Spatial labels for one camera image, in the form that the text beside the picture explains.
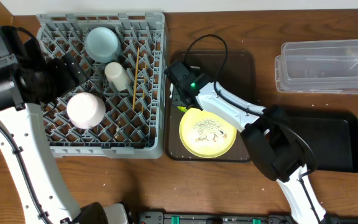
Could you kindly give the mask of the plain wooden chopstick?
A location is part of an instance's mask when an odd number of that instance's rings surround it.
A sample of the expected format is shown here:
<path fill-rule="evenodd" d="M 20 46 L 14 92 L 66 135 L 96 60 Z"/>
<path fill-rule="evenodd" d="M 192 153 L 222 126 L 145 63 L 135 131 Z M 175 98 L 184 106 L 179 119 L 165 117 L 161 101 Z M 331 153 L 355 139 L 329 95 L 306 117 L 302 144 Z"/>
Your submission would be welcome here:
<path fill-rule="evenodd" d="M 137 48 L 137 57 L 136 57 L 136 65 L 135 65 L 135 78 L 134 78 L 134 87 L 133 87 L 133 96 L 132 96 L 132 109 L 133 110 L 135 110 L 136 93 L 137 93 L 137 79 L 138 79 L 138 71 L 139 71 L 139 54 L 140 54 L 140 47 Z"/>

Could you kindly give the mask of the light blue bowl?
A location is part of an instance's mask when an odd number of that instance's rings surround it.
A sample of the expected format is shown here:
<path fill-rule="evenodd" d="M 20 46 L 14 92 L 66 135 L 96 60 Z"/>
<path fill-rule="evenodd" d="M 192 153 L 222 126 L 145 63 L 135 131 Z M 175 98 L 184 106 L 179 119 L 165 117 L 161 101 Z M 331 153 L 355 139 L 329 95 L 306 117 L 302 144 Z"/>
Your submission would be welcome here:
<path fill-rule="evenodd" d="M 97 27 L 86 36 L 85 51 L 96 62 L 117 62 L 121 54 L 121 42 L 111 29 Z"/>

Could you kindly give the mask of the patterned wooden chopstick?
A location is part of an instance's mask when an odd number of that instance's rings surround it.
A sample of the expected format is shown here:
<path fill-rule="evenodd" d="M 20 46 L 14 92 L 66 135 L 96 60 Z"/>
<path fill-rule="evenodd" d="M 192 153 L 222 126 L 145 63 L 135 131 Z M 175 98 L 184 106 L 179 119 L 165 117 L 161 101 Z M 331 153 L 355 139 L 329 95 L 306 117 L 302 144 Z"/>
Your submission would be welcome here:
<path fill-rule="evenodd" d="M 144 66 L 144 71 L 145 71 L 145 73 L 147 73 L 147 64 L 145 64 L 145 66 Z M 147 81 L 147 79 L 146 79 L 145 75 L 143 75 L 143 84 L 144 84 L 144 86 L 146 86 L 146 83 L 147 83 L 146 81 Z M 142 91 L 142 99 L 143 100 L 145 99 L 145 90 Z M 142 114 L 144 113 L 144 106 L 143 105 L 141 107 L 141 113 Z"/>

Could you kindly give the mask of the cream plastic cup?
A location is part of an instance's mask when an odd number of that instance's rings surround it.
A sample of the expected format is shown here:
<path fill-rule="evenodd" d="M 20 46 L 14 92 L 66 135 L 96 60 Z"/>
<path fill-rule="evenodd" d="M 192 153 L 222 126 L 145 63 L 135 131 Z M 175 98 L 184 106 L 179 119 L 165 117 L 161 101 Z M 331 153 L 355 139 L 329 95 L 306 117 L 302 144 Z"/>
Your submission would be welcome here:
<path fill-rule="evenodd" d="M 107 80 L 112 83 L 118 91 L 125 90 L 126 85 L 131 82 L 126 70 L 120 63 L 108 63 L 105 66 L 104 73 Z"/>

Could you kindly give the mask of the pink bowl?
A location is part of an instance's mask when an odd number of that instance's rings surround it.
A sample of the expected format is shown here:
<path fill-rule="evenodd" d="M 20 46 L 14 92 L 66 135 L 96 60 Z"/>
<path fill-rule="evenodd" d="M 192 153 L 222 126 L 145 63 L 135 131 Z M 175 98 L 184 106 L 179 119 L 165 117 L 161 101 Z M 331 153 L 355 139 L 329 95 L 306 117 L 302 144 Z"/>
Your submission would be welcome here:
<path fill-rule="evenodd" d="M 67 115 L 77 128 L 90 129 L 102 122 L 106 113 L 104 101 L 91 93 L 78 93 L 67 104 Z"/>

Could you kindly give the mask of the yellow plate with crumbs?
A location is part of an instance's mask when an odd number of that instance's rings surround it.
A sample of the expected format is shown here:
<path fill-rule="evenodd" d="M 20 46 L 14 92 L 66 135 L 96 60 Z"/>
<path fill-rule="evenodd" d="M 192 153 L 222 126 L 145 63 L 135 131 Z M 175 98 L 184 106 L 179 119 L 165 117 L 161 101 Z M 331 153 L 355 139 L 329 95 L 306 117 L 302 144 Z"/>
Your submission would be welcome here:
<path fill-rule="evenodd" d="M 212 159 L 230 150 L 237 129 L 213 113 L 191 108 L 180 121 L 179 136 L 190 153 Z"/>

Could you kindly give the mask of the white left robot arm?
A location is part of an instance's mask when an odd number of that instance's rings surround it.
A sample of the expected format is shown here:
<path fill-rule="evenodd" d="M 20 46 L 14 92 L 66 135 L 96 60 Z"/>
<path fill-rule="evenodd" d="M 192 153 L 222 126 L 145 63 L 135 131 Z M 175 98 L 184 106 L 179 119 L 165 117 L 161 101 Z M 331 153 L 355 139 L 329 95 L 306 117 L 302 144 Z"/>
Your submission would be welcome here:
<path fill-rule="evenodd" d="M 0 150 L 27 223 L 130 223 L 122 203 L 81 207 L 68 190 L 50 149 L 42 107 L 87 81 L 65 54 L 51 61 L 21 28 L 0 26 Z"/>

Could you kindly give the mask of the green orange snack wrapper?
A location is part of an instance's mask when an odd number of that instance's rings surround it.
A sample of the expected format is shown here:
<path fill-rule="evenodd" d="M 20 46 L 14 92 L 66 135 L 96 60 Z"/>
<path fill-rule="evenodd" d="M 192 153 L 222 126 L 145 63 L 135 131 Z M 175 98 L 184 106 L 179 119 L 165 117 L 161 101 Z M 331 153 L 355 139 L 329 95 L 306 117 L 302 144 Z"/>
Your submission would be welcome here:
<path fill-rule="evenodd" d="M 186 113 L 188 111 L 188 109 L 184 106 L 177 106 L 177 108 L 184 113 Z"/>

